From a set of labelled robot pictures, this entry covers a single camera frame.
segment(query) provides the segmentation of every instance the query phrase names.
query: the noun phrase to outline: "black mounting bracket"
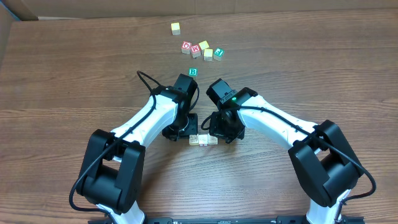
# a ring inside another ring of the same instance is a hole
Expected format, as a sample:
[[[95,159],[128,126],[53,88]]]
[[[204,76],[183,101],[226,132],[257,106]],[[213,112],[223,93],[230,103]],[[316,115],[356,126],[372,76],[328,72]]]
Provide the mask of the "black mounting bracket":
[[[222,79],[218,79],[211,84],[206,94],[219,111],[239,107],[250,97],[257,96],[257,92],[247,87],[241,91],[233,90]],[[244,138],[244,125],[238,118],[236,111],[223,111],[221,114],[213,113],[210,119],[209,134],[225,139],[225,142],[229,144],[237,138]]]
[[[198,115],[196,113],[188,114],[188,124],[181,130],[173,129],[172,126],[167,126],[162,130],[163,136],[172,141],[177,141],[180,138],[188,139],[189,135],[198,134]]]

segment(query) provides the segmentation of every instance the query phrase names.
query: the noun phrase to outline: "black plastic housing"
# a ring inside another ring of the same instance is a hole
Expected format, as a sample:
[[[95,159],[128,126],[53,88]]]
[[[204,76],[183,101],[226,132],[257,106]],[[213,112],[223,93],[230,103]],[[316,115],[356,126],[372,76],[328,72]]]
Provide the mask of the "black plastic housing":
[[[173,99],[178,104],[177,116],[174,122],[162,130],[167,139],[177,141],[180,138],[189,138],[190,134],[198,134],[198,115],[189,113],[193,94],[198,84],[192,77],[180,74],[174,86],[160,86],[155,92]]]
[[[335,123],[326,120],[314,129],[316,136],[323,137],[327,143],[361,164]],[[319,161],[314,153],[318,147],[316,140],[307,137],[303,141],[295,141],[288,152],[305,193],[322,207],[332,207],[344,191],[355,187],[363,172],[349,160],[331,150],[329,155]]]
[[[100,129],[91,135],[79,177],[113,141],[113,134]],[[119,171],[103,165],[101,160],[91,168],[87,177],[76,188],[77,193],[86,197],[90,203],[103,204],[112,208],[117,214],[128,212],[136,201],[141,188],[144,167],[145,147],[137,141],[124,147],[125,142],[116,147],[113,152],[123,152],[122,155],[119,155],[123,157]]]
[[[257,96],[257,92],[247,87],[241,91],[233,90],[222,79],[218,79],[209,86],[206,94],[219,110],[241,106],[250,97]],[[221,114],[213,113],[210,119],[209,133],[226,143],[231,143],[236,138],[244,138],[244,125],[238,118],[236,111],[224,111]]]

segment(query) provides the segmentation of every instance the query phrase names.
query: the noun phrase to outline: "wire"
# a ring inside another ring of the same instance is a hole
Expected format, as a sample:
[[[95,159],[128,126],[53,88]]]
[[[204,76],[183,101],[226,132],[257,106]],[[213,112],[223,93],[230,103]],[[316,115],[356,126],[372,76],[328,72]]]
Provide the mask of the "wire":
[[[338,207],[338,212],[336,214],[335,217],[335,221],[338,221],[338,217],[341,213],[341,210],[343,208],[343,205],[346,205],[346,202],[352,199],[357,199],[357,198],[364,198],[364,197],[368,197],[370,195],[372,195],[375,191],[376,191],[376,181],[374,180],[373,176],[370,174],[370,172],[368,170],[366,170],[363,166],[359,165],[356,161],[354,161],[352,158],[350,158],[349,156],[347,156],[345,153],[341,152],[340,150],[338,150],[337,148],[335,148],[334,146],[332,146],[331,144],[327,143],[325,140],[319,138],[318,136],[309,133],[308,131],[302,129],[300,126],[294,124],[293,122],[289,121],[288,119],[284,118],[283,116],[277,114],[276,112],[269,110],[269,109],[265,109],[265,108],[260,108],[257,106],[239,106],[239,107],[235,107],[235,108],[229,108],[229,109],[225,109],[225,110],[219,110],[217,112],[212,113],[209,117],[207,117],[201,124],[201,128],[202,130],[209,130],[210,127],[208,128],[204,128],[203,126],[205,125],[205,123],[212,117],[215,117],[218,114],[221,114],[224,111],[238,111],[240,109],[249,109],[249,110],[259,110],[259,111],[263,111],[266,113],[270,113],[274,116],[276,116],[277,118],[279,118],[280,120],[282,120],[283,122],[287,123],[288,125],[290,125],[291,127],[295,128],[297,131],[300,131],[303,134],[306,134],[307,136],[310,136],[312,138],[314,138],[316,141],[318,141],[320,144],[328,147],[330,150],[332,150],[333,152],[339,154],[340,156],[346,158],[347,160],[349,160],[354,166],[356,166],[359,170],[361,170],[371,181],[372,183],[372,189],[366,193],[363,194],[359,194],[359,195],[353,195],[350,197],[346,197],[344,198],[342,201],[340,201],[339,203],[339,207]]]
[[[152,105],[152,107],[150,108],[150,110],[148,111],[148,113],[146,113],[136,124],[134,124],[133,126],[131,126],[124,134],[122,134],[120,137],[117,138],[117,140],[115,140],[114,142],[112,142],[112,144],[110,144],[88,167],[87,169],[82,173],[82,175],[76,180],[76,182],[73,184],[72,189],[70,190],[69,193],[69,204],[71,206],[71,208],[73,208],[76,211],[80,211],[80,212],[103,212],[105,214],[105,216],[108,216],[113,223],[116,223],[116,221],[114,220],[114,218],[112,217],[111,213],[108,212],[105,209],[101,209],[101,208],[81,208],[81,207],[77,207],[75,205],[75,203],[73,203],[73,194],[75,193],[75,190],[77,188],[77,185],[81,182],[81,180],[83,180],[87,173],[90,171],[91,168],[93,168],[94,165],[96,165],[110,150],[112,150],[117,144],[119,144],[124,137],[126,137],[127,135],[129,135],[136,127],[138,127],[145,119],[147,119],[149,117],[149,115],[156,109],[156,97],[152,92],[152,88],[148,85],[148,83],[143,79],[143,76],[149,78],[150,80],[154,81],[156,84],[160,85],[160,83],[158,81],[156,81],[155,79],[153,79],[152,77],[148,76],[147,74],[145,74],[144,72],[141,71],[137,71],[137,75],[138,77],[141,79],[141,81],[145,84],[145,86],[148,88],[150,95],[153,97],[154,99],[154,103]]]
[[[193,104],[189,108],[189,111],[191,111],[196,106],[196,104],[198,103],[198,100],[199,100],[199,86],[197,86],[197,91],[198,91],[198,96],[197,96],[195,102],[193,102]]]

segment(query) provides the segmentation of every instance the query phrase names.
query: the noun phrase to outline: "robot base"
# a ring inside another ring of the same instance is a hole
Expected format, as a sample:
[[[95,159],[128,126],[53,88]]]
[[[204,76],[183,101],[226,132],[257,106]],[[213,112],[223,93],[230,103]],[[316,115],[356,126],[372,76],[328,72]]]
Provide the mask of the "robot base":
[[[308,224],[305,215],[278,216],[277,218],[220,218],[220,219],[172,219],[172,218],[148,218],[146,224]],[[342,216],[341,224],[365,224],[363,217]]]

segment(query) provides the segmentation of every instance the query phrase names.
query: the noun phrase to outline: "cardboard box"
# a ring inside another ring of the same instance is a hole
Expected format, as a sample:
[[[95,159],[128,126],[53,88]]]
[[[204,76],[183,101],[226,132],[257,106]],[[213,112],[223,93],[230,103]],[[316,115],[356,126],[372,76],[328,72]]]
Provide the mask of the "cardboard box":
[[[397,8],[398,0],[5,0],[22,20]]]
[[[16,21],[6,7],[0,2],[0,67],[6,51],[11,24]]]

